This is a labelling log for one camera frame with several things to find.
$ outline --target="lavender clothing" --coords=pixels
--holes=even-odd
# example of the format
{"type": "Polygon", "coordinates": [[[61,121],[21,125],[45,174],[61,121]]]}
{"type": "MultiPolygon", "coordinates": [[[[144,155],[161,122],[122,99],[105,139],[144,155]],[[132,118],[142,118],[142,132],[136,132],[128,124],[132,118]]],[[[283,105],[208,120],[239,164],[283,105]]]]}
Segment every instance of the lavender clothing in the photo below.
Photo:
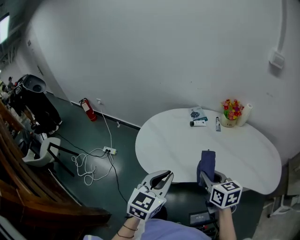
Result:
{"type": "Polygon", "coordinates": [[[149,219],[141,240],[210,240],[196,228],[160,219],[149,219]]]}

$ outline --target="black cable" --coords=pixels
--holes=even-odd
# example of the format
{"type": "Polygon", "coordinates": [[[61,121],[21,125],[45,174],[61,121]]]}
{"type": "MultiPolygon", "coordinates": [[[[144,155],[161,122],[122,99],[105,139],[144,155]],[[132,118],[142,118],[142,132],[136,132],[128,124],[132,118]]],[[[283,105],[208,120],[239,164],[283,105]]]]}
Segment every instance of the black cable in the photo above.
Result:
{"type": "Polygon", "coordinates": [[[83,149],[81,149],[81,148],[78,148],[78,147],[76,147],[74,144],[72,144],[67,138],[65,138],[65,137],[63,137],[62,135],[60,135],[59,133],[56,133],[58,136],[60,136],[61,138],[63,138],[63,139],[65,139],[69,144],[71,144],[73,147],[75,147],[75,148],[77,148],[77,149],[79,149],[79,150],[81,150],[81,151],[84,151],[86,154],[88,154],[88,155],[91,155],[91,156],[93,156],[93,157],[97,157],[97,158],[103,158],[103,156],[106,154],[106,152],[102,155],[102,156],[97,156],[97,155],[92,155],[92,154],[90,154],[90,153],[88,153],[87,151],[85,151],[85,150],[83,150],[83,149]]]}
{"type": "Polygon", "coordinates": [[[112,164],[111,159],[109,158],[109,152],[107,152],[107,157],[108,157],[108,160],[109,160],[109,162],[111,163],[111,165],[112,165],[112,167],[113,167],[113,169],[114,169],[114,172],[115,172],[115,174],[116,174],[116,180],[117,180],[117,184],[118,184],[118,191],[119,191],[121,197],[123,198],[123,200],[126,202],[126,204],[128,204],[127,200],[124,198],[123,194],[122,194],[121,191],[120,191],[119,179],[118,179],[117,171],[116,171],[116,168],[114,167],[114,165],[112,164]]]}

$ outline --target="power strip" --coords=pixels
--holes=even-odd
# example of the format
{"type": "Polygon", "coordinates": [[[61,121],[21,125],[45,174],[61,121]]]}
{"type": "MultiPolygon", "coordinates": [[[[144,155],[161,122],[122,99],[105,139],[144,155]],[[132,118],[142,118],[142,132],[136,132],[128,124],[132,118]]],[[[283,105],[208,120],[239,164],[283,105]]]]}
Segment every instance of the power strip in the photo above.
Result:
{"type": "Polygon", "coordinates": [[[109,148],[109,147],[104,147],[103,148],[103,152],[107,152],[108,150],[110,150],[110,153],[113,154],[113,155],[117,154],[117,150],[114,149],[114,148],[109,148]]]}

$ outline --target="dark green floor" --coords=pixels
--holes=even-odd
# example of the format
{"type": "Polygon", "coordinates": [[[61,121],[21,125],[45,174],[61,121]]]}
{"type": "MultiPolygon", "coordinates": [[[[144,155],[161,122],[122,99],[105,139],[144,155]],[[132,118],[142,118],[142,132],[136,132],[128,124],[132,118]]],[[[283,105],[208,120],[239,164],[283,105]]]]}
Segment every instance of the dark green floor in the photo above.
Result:
{"type": "MultiPolygon", "coordinates": [[[[86,151],[103,148],[104,146],[110,147],[110,136],[103,118],[98,116],[97,121],[91,122],[83,109],[50,94],[47,94],[47,96],[57,108],[63,120],[58,130],[59,134],[86,151]]],[[[135,139],[138,131],[123,125],[118,128],[117,123],[111,120],[107,120],[107,123],[112,133],[112,147],[118,151],[114,157],[114,166],[118,173],[120,189],[128,200],[133,189],[141,183],[147,174],[138,163],[135,155],[135,139]]],[[[82,153],[63,139],[61,145],[82,153]]],[[[93,154],[102,155],[102,153],[99,150],[93,154]]],[[[71,160],[71,155],[61,153],[60,159],[76,174],[76,166],[71,160]]],[[[107,158],[99,159],[89,156],[87,170],[90,168],[90,164],[97,166],[95,178],[105,175],[111,166],[107,158]]],[[[111,170],[107,177],[93,182],[91,186],[84,184],[83,177],[71,177],[60,166],[56,166],[56,171],[64,186],[84,205],[104,208],[111,212],[112,217],[108,222],[109,227],[95,227],[87,230],[88,234],[99,236],[104,240],[111,239],[122,226],[126,215],[126,204],[117,190],[114,171],[111,170]]],[[[199,188],[196,183],[173,184],[166,196],[167,203],[165,206],[168,211],[168,220],[188,225],[189,213],[206,210],[204,203],[206,195],[206,191],[199,188]]],[[[239,240],[253,236],[262,212],[263,203],[263,195],[254,191],[243,193],[238,208],[233,214],[235,230],[239,240]]]]}

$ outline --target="white wall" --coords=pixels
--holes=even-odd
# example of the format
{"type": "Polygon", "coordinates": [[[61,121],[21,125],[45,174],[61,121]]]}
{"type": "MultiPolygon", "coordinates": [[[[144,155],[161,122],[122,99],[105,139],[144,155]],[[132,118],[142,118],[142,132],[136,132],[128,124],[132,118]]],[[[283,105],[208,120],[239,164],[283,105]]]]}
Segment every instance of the white wall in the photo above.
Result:
{"type": "Polygon", "coordinates": [[[283,161],[300,151],[300,3],[288,0],[283,54],[280,0],[46,0],[31,24],[70,100],[141,126],[168,109],[251,103],[250,122],[283,161]]]}
{"type": "Polygon", "coordinates": [[[7,65],[4,69],[2,69],[0,73],[0,79],[5,83],[8,84],[8,78],[12,77],[12,82],[17,82],[23,76],[19,66],[17,65],[16,61],[13,61],[11,64],[7,65]]]}

